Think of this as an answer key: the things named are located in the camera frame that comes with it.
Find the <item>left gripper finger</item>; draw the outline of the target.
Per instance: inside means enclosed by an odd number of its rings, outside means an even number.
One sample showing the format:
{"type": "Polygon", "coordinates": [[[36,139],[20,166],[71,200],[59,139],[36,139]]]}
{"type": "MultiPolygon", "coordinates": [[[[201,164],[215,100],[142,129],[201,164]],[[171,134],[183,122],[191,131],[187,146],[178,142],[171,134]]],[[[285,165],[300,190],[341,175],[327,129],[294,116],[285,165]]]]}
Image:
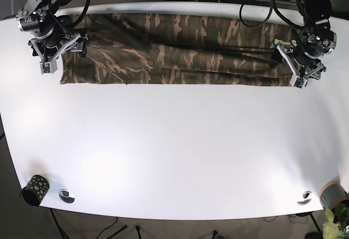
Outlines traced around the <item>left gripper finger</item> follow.
{"type": "Polygon", "coordinates": [[[279,65],[285,65],[287,62],[281,55],[279,49],[277,47],[272,48],[272,54],[270,58],[270,67],[276,68],[279,65]]]}

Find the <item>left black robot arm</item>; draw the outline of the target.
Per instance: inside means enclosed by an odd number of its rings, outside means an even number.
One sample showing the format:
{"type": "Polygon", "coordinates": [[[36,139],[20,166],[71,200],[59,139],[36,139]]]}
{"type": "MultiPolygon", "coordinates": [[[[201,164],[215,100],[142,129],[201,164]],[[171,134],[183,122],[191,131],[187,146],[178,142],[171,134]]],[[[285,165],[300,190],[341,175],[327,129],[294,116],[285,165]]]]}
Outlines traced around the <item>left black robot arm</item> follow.
{"type": "Polygon", "coordinates": [[[275,2],[270,0],[269,12],[265,20],[251,25],[240,18],[248,28],[259,28],[267,23],[272,13],[291,27],[289,41],[274,39],[270,48],[271,70],[277,71],[284,65],[291,72],[289,75],[276,77],[249,76],[248,83],[255,86],[291,86],[303,88],[309,80],[319,80],[327,68],[320,60],[324,55],[332,53],[336,48],[337,36],[331,30],[329,18],[332,15],[330,0],[295,0],[299,13],[303,17],[303,25],[297,25],[285,17],[275,2]]]}

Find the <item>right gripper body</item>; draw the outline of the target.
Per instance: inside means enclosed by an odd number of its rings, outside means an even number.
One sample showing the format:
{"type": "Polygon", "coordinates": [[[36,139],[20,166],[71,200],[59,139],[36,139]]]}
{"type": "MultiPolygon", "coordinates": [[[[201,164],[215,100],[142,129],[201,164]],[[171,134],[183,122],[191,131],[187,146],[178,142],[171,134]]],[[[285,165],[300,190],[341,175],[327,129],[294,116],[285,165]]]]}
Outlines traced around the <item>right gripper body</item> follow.
{"type": "Polygon", "coordinates": [[[87,31],[73,31],[69,33],[52,33],[46,38],[33,38],[29,45],[33,50],[33,56],[40,58],[42,74],[53,74],[57,70],[57,59],[66,52],[73,52],[73,43],[78,38],[87,37],[87,31]]]}

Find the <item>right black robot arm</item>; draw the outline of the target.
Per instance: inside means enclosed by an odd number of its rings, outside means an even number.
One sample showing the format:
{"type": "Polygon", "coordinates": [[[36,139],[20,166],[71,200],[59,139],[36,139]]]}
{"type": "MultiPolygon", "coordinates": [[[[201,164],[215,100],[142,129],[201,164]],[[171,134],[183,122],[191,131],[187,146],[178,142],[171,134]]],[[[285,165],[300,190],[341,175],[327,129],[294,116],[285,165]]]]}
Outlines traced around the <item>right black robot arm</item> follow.
{"type": "Polygon", "coordinates": [[[87,32],[76,27],[86,16],[91,0],[86,0],[82,13],[76,21],[67,15],[56,16],[60,7],[72,0],[28,0],[16,15],[17,25],[34,38],[28,42],[33,56],[40,58],[42,74],[57,70],[57,59],[67,51],[86,56],[87,32]]]}

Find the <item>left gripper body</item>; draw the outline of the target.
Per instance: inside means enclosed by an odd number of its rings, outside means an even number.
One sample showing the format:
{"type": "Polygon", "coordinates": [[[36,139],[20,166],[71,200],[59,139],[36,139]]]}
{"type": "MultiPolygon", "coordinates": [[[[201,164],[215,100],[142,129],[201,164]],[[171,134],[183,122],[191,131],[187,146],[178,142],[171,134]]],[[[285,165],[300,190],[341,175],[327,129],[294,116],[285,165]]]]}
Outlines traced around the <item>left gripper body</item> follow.
{"type": "Polygon", "coordinates": [[[318,58],[310,58],[305,54],[297,41],[274,39],[272,48],[277,47],[292,72],[290,85],[304,88],[310,79],[319,80],[326,67],[318,58]]]}

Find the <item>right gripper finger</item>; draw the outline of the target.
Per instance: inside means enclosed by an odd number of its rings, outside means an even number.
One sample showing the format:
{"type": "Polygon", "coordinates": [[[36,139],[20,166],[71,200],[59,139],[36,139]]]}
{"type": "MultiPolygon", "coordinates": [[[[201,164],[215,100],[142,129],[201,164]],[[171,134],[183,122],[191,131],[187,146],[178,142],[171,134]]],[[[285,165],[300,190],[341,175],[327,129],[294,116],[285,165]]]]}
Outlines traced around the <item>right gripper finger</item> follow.
{"type": "Polygon", "coordinates": [[[78,53],[80,57],[86,57],[87,40],[87,37],[78,38],[78,40],[73,43],[73,52],[78,53]]]}

